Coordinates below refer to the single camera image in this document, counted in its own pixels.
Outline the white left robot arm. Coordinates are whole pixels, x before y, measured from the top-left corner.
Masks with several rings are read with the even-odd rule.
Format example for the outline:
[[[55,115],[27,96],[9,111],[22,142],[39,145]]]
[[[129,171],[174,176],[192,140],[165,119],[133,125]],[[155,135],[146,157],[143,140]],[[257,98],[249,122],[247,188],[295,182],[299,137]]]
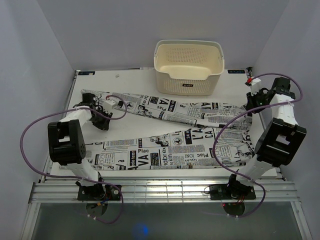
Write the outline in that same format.
[[[63,119],[47,126],[49,156],[54,163],[67,167],[75,176],[101,182],[100,173],[85,160],[86,145],[82,126],[91,122],[99,130],[109,129],[111,110],[117,102],[99,100],[93,93],[83,93],[82,101],[73,106]]]

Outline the blue label sticker left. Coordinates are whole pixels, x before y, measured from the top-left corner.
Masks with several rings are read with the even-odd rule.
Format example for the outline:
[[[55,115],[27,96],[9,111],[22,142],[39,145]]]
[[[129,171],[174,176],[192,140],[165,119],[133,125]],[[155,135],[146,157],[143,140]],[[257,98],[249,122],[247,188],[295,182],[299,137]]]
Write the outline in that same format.
[[[95,71],[79,71],[78,75],[79,76],[93,76],[95,75]]]

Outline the newspaper print trousers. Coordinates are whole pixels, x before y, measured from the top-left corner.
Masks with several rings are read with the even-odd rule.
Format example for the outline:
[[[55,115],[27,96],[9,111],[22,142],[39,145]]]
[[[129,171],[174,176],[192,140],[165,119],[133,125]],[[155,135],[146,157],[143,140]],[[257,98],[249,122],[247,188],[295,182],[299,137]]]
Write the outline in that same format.
[[[132,93],[95,91],[94,95],[100,101],[123,99],[120,110],[129,114],[189,126],[162,135],[89,143],[85,159],[95,170],[239,167],[254,156],[250,136],[253,117],[243,106],[182,103]]]

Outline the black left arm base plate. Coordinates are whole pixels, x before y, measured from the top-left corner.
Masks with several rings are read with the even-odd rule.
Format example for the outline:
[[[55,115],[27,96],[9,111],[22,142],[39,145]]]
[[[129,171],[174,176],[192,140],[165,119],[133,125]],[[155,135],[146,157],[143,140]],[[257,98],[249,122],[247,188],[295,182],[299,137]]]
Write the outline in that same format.
[[[102,185],[80,186],[78,189],[78,201],[119,201],[121,199],[121,185]]]

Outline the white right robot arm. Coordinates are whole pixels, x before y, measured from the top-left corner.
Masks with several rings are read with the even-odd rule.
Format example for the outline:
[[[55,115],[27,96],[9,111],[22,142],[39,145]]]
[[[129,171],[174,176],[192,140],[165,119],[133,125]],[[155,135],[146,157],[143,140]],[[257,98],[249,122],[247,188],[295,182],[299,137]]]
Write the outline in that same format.
[[[246,85],[250,87],[246,110],[259,113],[270,105],[272,119],[255,145],[253,158],[239,174],[229,177],[225,191],[232,199],[252,194],[253,182],[268,170],[287,166],[307,134],[295,119],[293,101],[296,96],[290,90],[290,79],[277,77],[270,89],[263,88],[257,77],[248,79]]]

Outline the blue label sticker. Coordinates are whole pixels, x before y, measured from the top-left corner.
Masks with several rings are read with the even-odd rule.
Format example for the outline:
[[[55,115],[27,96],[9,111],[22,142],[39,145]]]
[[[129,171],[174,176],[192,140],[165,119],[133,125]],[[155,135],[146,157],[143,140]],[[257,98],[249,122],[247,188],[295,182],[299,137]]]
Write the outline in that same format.
[[[95,71],[79,71],[78,75],[79,76],[93,76],[95,75]]]
[[[229,74],[245,74],[245,70],[243,69],[228,69],[227,72]]]

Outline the cream perforated plastic basket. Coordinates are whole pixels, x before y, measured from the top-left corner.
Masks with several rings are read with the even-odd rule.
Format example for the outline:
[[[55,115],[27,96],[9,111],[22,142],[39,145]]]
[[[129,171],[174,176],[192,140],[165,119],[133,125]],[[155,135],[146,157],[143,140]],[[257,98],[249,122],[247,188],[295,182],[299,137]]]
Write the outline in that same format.
[[[211,95],[225,70],[221,45],[205,40],[160,40],[153,63],[157,90],[179,96]]]

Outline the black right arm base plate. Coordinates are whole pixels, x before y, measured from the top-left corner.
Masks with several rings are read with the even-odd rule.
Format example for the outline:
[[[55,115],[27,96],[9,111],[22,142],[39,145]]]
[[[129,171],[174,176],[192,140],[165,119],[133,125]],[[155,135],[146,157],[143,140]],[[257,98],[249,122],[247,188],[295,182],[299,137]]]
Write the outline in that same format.
[[[211,200],[255,200],[255,190],[251,186],[237,187],[230,184],[213,184],[209,187]]]

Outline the blue label sticker right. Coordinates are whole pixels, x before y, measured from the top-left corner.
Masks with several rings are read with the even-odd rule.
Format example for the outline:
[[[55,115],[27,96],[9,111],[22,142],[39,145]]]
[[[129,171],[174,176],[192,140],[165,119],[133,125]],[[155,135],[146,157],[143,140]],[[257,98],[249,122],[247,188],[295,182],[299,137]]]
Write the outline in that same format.
[[[227,72],[229,74],[245,74],[245,70],[243,69],[228,69]]]

